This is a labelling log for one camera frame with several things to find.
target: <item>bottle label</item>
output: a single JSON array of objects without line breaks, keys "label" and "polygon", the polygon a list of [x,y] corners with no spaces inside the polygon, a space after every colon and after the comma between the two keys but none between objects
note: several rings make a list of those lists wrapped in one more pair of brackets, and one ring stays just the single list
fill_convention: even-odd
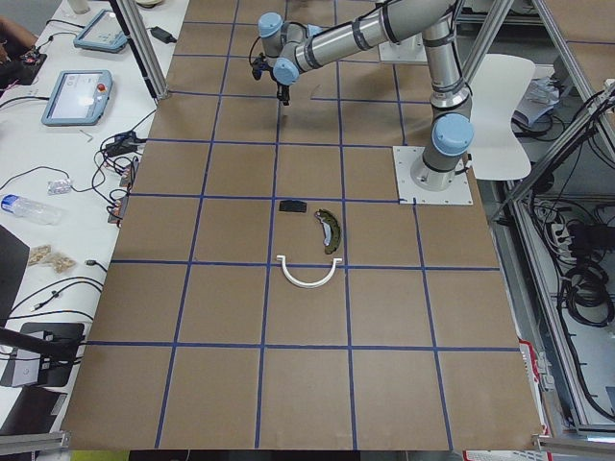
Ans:
[{"label": "bottle label", "polygon": [[15,200],[17,200],[19,197],[16,195],[5,195],[4,199],[2,199],[2,203],[0,204],[0,206],[2,207],[2,209],[4,209],[5,211],[8,211],[9,213],[12,213],[12,204],[14,203]]}]

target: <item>person's hand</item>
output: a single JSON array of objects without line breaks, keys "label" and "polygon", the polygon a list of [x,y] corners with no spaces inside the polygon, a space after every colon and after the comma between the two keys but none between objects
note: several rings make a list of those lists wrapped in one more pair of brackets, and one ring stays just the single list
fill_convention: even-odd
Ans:
[{"label": "person's hand", "polygon": [[0,64],[4,64],[9,60],[9,55],[7,54],[7,50],[4,49],[4,46],[0,44]]}]

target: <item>white mounting plate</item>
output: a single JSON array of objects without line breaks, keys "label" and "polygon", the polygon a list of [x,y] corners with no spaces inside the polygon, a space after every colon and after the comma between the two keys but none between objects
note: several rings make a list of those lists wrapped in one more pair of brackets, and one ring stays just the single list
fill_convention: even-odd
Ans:
[{"label": "white mounting plate", "polygon": [[[465,173],[456,175],[451,185],[440,192],[425,190],[412,180],[410,168],[424,150],[424,147],[417,146],[393,146],[400,204],[412,205],[416,201],[417,205],[472,205],[472,193]],[[456,170],[462,168],[460,160]]]},{"label": "white mounting plate", "polygon": [[381,62],[404,62],[408,64],[427,64],[427,55],[421,35],[402,40],[399,45],[386,41],[378,45]]}]

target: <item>power adapter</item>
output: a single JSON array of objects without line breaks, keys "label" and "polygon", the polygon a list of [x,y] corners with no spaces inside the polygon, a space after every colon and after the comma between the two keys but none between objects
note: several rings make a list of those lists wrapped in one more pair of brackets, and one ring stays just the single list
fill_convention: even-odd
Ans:
[{"label": "power adapter", "polygon": [[152,37],[157,38],[162,43],[175,43],[177,41],[170,33],[166,32],[164,29],[156,26],[150,29],[150,34]]}]

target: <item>person's arm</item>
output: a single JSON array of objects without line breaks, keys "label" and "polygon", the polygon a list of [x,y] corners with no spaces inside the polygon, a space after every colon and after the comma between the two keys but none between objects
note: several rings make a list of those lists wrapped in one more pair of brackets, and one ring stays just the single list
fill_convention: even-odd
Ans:
[{"label": "person's arm", "polygon": [[0,33],[26,48],[32,48],[37,43],[37,38],[34,34],[5,16],[0,16]]}]

